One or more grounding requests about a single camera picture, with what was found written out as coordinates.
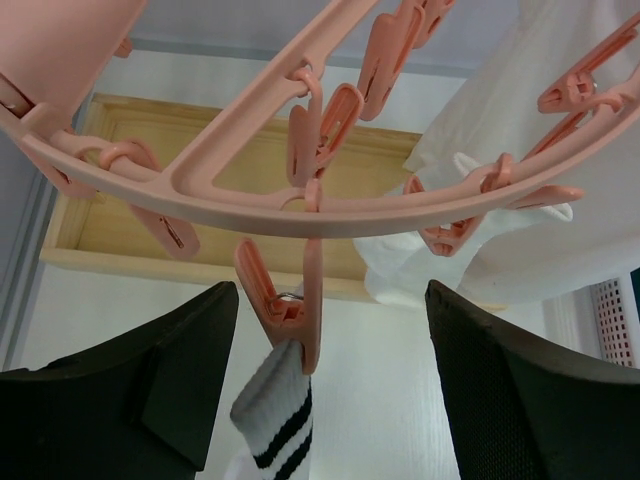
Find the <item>pink drying rack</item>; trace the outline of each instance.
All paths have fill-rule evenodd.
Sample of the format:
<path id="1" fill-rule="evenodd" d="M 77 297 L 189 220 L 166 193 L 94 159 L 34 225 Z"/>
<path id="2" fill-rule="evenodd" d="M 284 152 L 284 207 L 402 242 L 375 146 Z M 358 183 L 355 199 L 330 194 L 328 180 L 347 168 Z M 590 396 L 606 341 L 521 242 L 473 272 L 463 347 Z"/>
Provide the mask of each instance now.
<path id="1" fill-rule="evenodd" d="M 127 201 L 176 258 L 198 250 L 188 222 L 309 239 L 304 295 L 294 296 L 292 305 L 275 294 L 254 246 L 243 242 L 236 253 L 239 277 L 267 335 L 272 343 L 299 339 L 307 351 L 308 373 L 315 369 L 320 341 L 320 239 L 416 230 L 435 254 L 454 255 L 490 210 L 579 199 L 581 190 L 549 182 L 640 116 L 640 67 L 605 92 L 597 92 L 593 81 L 593 71 L 637 36 L 638 12 L 540 96 L 541 112 L 566 117 L 523 161 L 505 153 L 460 184 L 435 191 L 424 191 L 411 178 L 400 196 L 324 197 L 322 175 L 351 127 L 380 113 L 411 50 L 423 46 L 454 7 L 454 0 L 401 0 L 394 13 L 378 16 L 357 85 L 341 85 L 323 111 L 327 58 L 378 3 L 333 0 L 161 171 L 139 141 L 114 145 L 69 128 L 73 112 L 111 56 L 131 52 L 128 32 L 146 0 L 34 3 L 5 0 L 0 6 L 0 127 L 63 193 L 90 197 L 100 190 Z M 214 187 L 216 177 L 262 126 L 287 101 L 304 96 L 308 107 L 294 107 L 290 115 L 285 168 L 291 186 L 266 195 Z M 85 161 L 90 151 L 99 152 L 98 165 Z M 306 199 L 305 212 L 283 209 L 298 199 Z"/>

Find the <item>white cloth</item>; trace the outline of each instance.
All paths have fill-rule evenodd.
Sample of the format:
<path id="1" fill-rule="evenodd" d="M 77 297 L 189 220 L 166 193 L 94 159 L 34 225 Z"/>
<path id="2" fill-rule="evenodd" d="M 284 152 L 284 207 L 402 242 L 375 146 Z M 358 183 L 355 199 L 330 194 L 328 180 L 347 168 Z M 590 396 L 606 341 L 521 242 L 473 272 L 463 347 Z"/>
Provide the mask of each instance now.
<path id="1" fill-rule="evenodd" d="M 430 125 L 406 167 L 429 170 L 450 162 L 455 152 L 483 164 L 495 162 L 502 152 L 521 159 L 562 118 L 537 112 L 540 93 L 638 9 L 637 0 L 521 0 L 517 23 Z M 639 61 L 636 40 L 595 72 L 599 91 L 624 81 Z M 536 301 L 637 268 L 638 179 L 636 123 L 579 167 L 554 179 L 554 184 L 586 190 L 585 197 L 572 204 L 571 223 L 540 222 L 494 235 L 473 258 L 458 291 L 484 302 Z M 404 237 L 407 242 L 410 235 Z M 415 267 L 418 260 L 416 256 L 404 265 Z M 458 269 L 455 262 L 454 257 L 451 266 Z M 385 272 L 382 276 L 388 278 L 390 270 Z"/>
<path id="2" fill-rule="evenodd" d="M 453 162 L 441 162 L 416 172 L 425 190 L 460 183 L 480 165 L 462 153 Z M 424 308 L 424 293 L 436 279 L 456 289 L 465 270 L 484 243 L 496 235 L 520 230 L 547 220 L 571 221 L 567 204 L 534 210 L 494 210 L 489 212 L 471 238 L 453 257 L 431 253 L 417 232 L 354 240 L 356 249 L 369 266 L 365 287 L 380 303 Z"/>
<path id="3" fill-rule="evenodd" d="M 248 447 L 244 447 L 231 459 L 222 480 L 262 480 Z"/>

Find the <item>white ceiling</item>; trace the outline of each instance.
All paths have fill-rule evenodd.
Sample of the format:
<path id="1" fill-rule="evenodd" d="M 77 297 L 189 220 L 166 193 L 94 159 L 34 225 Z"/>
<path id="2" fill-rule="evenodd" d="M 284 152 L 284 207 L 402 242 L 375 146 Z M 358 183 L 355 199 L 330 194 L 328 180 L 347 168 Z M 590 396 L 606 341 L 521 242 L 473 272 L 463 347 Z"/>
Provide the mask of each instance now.
<path id="1" fill-rule="evenodd" d="M 336 52 L 361 58 L 375 15 L 393 11 L 399 0 L 381 0 Z M 328 0 L 149 0 L 132 36 L 260 51 L 277 51 Z M 431 41 L 410 62 L 474 69 L 518 14 L 518 0 L 457 0 Z"/>

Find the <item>laundry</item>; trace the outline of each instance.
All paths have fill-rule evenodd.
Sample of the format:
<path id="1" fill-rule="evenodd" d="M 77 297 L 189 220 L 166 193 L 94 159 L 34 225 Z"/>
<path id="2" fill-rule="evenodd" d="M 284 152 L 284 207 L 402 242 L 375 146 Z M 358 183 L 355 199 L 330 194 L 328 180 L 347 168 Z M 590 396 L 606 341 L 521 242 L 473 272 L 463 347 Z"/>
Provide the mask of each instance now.
<path id="1" fill-rule="evenodd" d="M 426 190 L 436 190 L 460 183 L 480 166 L 473 158 L 456 153 L 453 161 L 423 167 L 416 175 Z M 401 193 L 399 187 L 391 194 Z M 527 210 L 492 210 L 452 257 L 432 253 L 417 232 L 358 238 L 354 243 L 369 267 L 365 287 L 373 298 L 387 305 L 423 308 L 429 280 L 436 279 L 451 289 L 458 288 L 478 250 L 493 237 L 547 221 L 569 222 L 572 218 L 573 211 L 568 204 Z"/>
<path id="2" fill-rule="evenodd" d="M 629 0 L 521 0 L 519 4 L 518 21 L 431 123 L 406 168 L 426 167 L 426 174 L 448 163 L 458 151 L 482 164 L 495 162 L 502 152 L 521 160 L 562 118 L 537 111 L 540 94 L 639 13 L 638 3 Z M 639 55 L 636 40 L 599 66 L 593 73 L 597 91 L 605 92 L 637 72 Z M 586 191 L 583 199 L 571 204 L 571 224 L 538 222 L 531 229 L 512 229 L 487 239 L 464 272 L 458 291 L 488 303 L 540 301 L 640 266 L 640 210 L 635 201 L 639 133 L 638 124 L 630 126 L 587 161 L 554 179 Z M 366 260 L 371 268 L 371 255 Z M 458 261 L 450 259 L 456 271 Z M 446 279 L 444 283 L 455 288 Z M 377 279 L 370 277 L 369 284 L 378 290 Z"/>
<path id="3" fill-rule="evenodd" d="M 276 345 L 234 402 L 231 421 L 244 436 L 260 476 L 241 476 L 252 469 L 240 453 L 225 480 L 309 478 L 313 400 L 311 377 L 302 373 L 301 358 L 300 343 Z"/>

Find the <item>white sock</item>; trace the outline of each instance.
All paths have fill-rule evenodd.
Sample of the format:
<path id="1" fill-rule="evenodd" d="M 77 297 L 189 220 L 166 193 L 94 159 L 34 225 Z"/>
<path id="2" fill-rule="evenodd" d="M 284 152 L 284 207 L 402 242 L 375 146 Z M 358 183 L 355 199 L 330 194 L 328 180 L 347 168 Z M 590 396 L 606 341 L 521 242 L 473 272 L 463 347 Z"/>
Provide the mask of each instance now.
<path id="1" fill-rule="evenodd" d="M 452 162 L 425 167 L 416 174 L 425 190 L 435 190 L 461 182 L 480 166 L 473 158 L 458 153 Z M 396 189 L 394 193 L 399 194 L 401 190 Z M 358 238 L 354 243 L 369 267 L 365 288 L 374 299 L 387 305 L 424 308 L 424 292 L 429 280 L 436 279 L 457 289 L 478 250 L 493 237 L 544 221 L 568 222 L 572 218 L 573 211 L 566 203 L 531 210 L 492 210 L 453 257 L 431 253 L 417 232 Z"/>
<path id="2" fill-rule="evenodd" d="M 313 431 L 311 377 L 302 346 L 277 345 L 231 408 L 263 480 L 307 480 Z"/>

